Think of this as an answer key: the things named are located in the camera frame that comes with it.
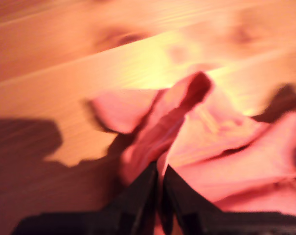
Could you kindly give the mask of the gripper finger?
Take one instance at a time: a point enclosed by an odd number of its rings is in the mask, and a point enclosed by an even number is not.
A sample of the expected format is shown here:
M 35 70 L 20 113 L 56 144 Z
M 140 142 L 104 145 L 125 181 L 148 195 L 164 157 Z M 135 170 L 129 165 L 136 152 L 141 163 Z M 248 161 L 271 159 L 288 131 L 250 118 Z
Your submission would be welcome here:
M 104 212 L 110 215 L 101 235 L 152 235 L 154 233 L 158 171 L 156 162 L 117 196 Z
M 171 166 L 167 167 L 162 196 L 162 227 L 165 234 L 172 234 L 176 217 L 184 235 L 204 235 L 201 218 L 222 213 L 222 210 L 197 193 Z

